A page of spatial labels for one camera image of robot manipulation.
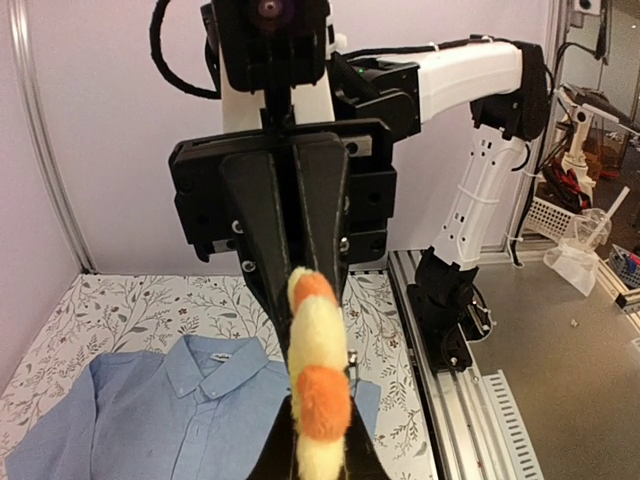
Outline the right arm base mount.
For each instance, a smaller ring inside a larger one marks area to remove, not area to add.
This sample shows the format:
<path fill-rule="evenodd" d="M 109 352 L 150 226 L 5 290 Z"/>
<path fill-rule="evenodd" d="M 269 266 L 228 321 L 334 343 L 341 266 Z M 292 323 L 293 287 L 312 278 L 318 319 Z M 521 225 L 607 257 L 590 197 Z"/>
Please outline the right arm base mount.
<path fill-rule="evenodd" d="M 480 309 L 486 303 L 474 284 L 478 271 L 478 267 L 463 270 L 455 262 L 446 263 L 434 248 L 421 254 L 407 293 L 434 374 L 471 367 L 466 342 L 488 334 L 479 323 Z"/>

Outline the yellow orange flower brooch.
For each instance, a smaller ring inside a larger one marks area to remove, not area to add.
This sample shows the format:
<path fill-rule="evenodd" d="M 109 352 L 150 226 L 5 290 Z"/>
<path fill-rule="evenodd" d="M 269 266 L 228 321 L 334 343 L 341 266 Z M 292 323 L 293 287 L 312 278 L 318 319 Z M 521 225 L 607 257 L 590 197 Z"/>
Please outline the yellow orange flower brooch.
<path fill-rule="evenodd" d="M 300 479 L 337 479 L 351 422 L 342 307 L 326 277 L 296 268 L 287 284 L 292 313 L 288 370 Z"/>

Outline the blue button-up shirt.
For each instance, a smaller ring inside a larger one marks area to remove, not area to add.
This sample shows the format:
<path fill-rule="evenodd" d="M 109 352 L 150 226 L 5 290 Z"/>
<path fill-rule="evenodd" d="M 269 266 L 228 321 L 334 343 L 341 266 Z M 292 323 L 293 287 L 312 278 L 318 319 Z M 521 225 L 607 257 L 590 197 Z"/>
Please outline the blue button-up shirt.
<path fill-rule="evenodd" d="M 247 479 L 289 392 L 286 366 L 254 337 L 104 353 L 8 455 L 7 475 Z"/>

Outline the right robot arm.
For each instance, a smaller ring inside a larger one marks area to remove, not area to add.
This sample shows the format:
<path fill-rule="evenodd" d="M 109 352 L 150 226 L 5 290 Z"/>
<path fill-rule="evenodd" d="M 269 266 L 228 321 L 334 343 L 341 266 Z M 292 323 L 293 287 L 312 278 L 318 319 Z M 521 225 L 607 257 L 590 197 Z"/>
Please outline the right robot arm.
<path fill-rule="evenodd" d="M 548 120 L 540 46 L 472 36 L 340 54 L 332 33 L 217 35 L 205 47 L 224 133 L 169 159 L 187 241 L 208 261 L 235 250 L 292 382 L 254 479 L 382 479 L 347 390 L 337 316 L 352 264 L 380 258 L 393 210 L 393 145 L 459 104 L 474 144 L 451 211 L 407 286 L 419 357 L 433 373 L 472 359 L 461 323 L 485 229 L 507 175 Z"/>

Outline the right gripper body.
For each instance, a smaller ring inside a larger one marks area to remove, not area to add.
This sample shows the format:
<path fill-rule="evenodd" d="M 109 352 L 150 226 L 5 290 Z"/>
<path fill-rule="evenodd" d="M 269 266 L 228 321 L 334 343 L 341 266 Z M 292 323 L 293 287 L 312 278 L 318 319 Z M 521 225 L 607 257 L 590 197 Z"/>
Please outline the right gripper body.
<path fill-rule="evenodd" d="M 284 203 L 284 217 L 292 223 L 286 229 L 287 239 L 294 252 L 301 253 L 299 187 L 293 156 L 284 149 L 293 139 L 309 134 L 334 134 L 347 153 L 347 261 L 360 264 L 383 257 L 395 206 L 394 139 L 382 121 L 360 119 L 300 125 L 278 136 L 253 130 L 179 142 L 168 160 L 176 190 L 174 204 L 186 241 L 200 261 L 208 262 L 212 255 L 237 247 L 232 229 L 236 218 L 225 200 L 220 167 L 228 155 L 255 150 L 275 155 L 277 192 Z"/>

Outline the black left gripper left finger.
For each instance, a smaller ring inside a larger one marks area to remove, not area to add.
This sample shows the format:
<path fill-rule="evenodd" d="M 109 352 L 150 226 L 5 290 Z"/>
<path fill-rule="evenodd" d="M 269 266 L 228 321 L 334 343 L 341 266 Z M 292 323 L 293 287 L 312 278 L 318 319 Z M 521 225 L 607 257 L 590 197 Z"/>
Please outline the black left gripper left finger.
<path fill-rule="evenodd" d="M 297 434 L 291 400 L 291 395 L 283 399 L 264 447 L 247 477 L 248 480 L 295 480 L 298 478 Z"/>

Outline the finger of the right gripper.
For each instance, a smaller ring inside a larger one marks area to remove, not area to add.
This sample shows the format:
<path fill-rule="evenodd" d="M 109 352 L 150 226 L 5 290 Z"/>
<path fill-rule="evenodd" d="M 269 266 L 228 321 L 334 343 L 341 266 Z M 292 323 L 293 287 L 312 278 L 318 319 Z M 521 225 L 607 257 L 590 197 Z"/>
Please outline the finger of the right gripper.
<path fill-rule="evenodd" d="M 336 296 L 346 281 L 345 200 L 349 156 L 333 133 L 295 140 L 295 167 L 303 229 L 304 265 L 324 274 Z"/>
<path fill-rule="evenodd" d="M 219 167 L 238 258 L 249 290 L 271 321 L 288 358 L 291 312 L 286 283 L 292 270 L 287 202 L 295 193 L 292 157 L 266 149 L 230 149 Z"/>

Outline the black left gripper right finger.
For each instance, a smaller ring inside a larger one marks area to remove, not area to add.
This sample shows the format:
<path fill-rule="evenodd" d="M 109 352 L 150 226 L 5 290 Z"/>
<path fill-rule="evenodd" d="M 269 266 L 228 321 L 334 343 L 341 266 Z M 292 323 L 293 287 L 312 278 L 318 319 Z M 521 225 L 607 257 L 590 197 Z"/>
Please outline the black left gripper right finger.
<path fill-rule="evenodd" d="M 344 464 L 339 475 L 345 480 L 388 480 L 356 403 L 357 387 L 351 394 L 351 424 L 346 432 Z"/>

